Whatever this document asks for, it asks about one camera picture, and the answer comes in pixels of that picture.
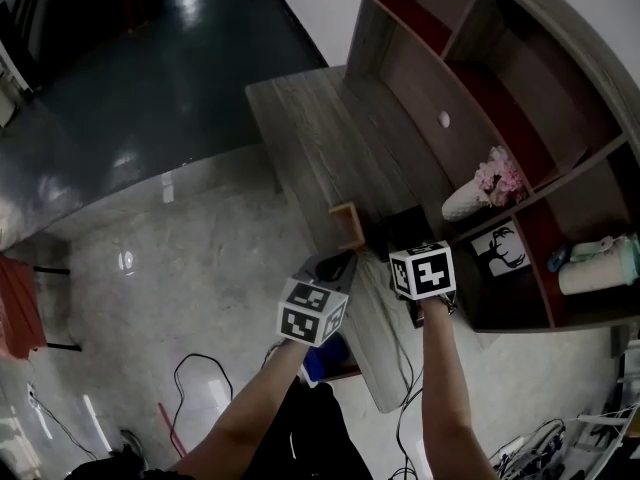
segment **gray floor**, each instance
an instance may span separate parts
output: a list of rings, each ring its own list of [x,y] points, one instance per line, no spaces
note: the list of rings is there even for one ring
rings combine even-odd
[[[175,185],[175,201],[162,204],[168,183]],[[156,205],[141,212],[145,197]],[[109,222],[98,227],[99,221]],[[25,479],[35,469],[43,478],[61,478],[87,460],[52,421],[53,439],[46,437],[27,404],[30,381],[98,456],[106,456],[106,448],[83,395],[111,446],[120,445],[118,428],[131,428],[151,465],[169,466],[177,456],[157,404],[173,416],[173,369],[187,353],[199,352],[222,362],[236,390],[251,379],[275,339],[283,279],[308,254],[293,222],[264,150],[251,146],[174,171],[169,181],[148,180],[54,226],[50,232],[72,239],[63,257],[72,275],[69,284],[39,278],[40,311],[49,339],[70,334],[84,352],[46,349],[29,362],[0,362],[0,453],[21,461]],[[23,254],[49,239],[36,237]],[[125,262],[121,269],[119,255],[127,252],[130,267]],[[454,324],[474,426],[487,453],[549,418],[598,406],[612,385],[607,329],[486,336],[473,333],[460,314]],[[177,430],[190,449],[219,415],[223,403],[213,393],[222,377],[215,365],[192,359],[181,379],[187,396]],[[380,414],[360,377],[334,388],[374,478],[388,478],[403,463],[395,444],[398,411]],[[405,413],[402,438],[420,477],[428,478],[417,451],[419,400]],[[31,455],[20,451],[30,445]]]
[[[0,250],[135,182],[258,142],[244,87],[319,64],[279,0],[166,0],[0,131]]]

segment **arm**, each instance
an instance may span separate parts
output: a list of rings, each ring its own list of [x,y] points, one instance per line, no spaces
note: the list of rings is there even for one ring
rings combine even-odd
[[[495,480],[471,428],[469,393],[453,338],[448,308],[421,301],[424,312],[424,446],[435,480]]]
[[[302,365],[308,346],[289,341],[236,396],[204,441],[171,468],[194,480],[242,477]]]

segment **black and white portrait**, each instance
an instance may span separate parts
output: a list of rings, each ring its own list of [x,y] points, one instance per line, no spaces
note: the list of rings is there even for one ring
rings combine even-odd
[[[412,262],[417,295],[451,287],[449,261],[447,258],[447,250],[443,249],[440,254],[434,254]]]
[[[393,270],[393,278],[396,282],[396,288],[402,293],[410,295],[411,288],[409,287],[409,276],[407,274],[407,267],[404,262],[392,258],[391,268]]]
[[[289,297],[287,297],[287,302],[321,313],[330,295],[331,292],[323,290],[322,288],[298,283],[289,294]]]
[[[340,327],[342,319],[344,318],[345,310],[347,308],[347,302],[348,301],[345,300],[342,304],[340,304],[338,309],[336,309],[327,317],[327,322],[324,326],[324,333],[322,334],[322,341],[326,340]]]
[[[318,318],[299,313],[285,306],[282,312],[282,327],[280,331],[286,336],[313,344],[318,335],[319,323]]]
[[[530,264],[513,221],[499,226],[471,242],[478,262],[494,277]]]

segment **white cube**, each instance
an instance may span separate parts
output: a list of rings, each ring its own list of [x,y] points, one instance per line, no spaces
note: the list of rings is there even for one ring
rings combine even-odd
[[[413,300],[456,289],[451,248],[436,242],[389,254],[393,283],[400,295]]]
[[[345,293],[289,278],[278,302],[276,332],[319,347],[340,328],[348,302]]]

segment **chair leg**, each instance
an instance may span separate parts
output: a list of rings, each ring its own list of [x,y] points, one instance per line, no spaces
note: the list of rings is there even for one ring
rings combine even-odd
[[[57,343],[47,343],[47,347],[70,350],[71,352],[82,352],[82,347],[80,345],[59,345]]]
[[[68,268],[46,268],[46,267],[33,267],[34,272],[44,272],[45,274],[60,274],[62,276],[68,276],[71,274],[71,270]]]

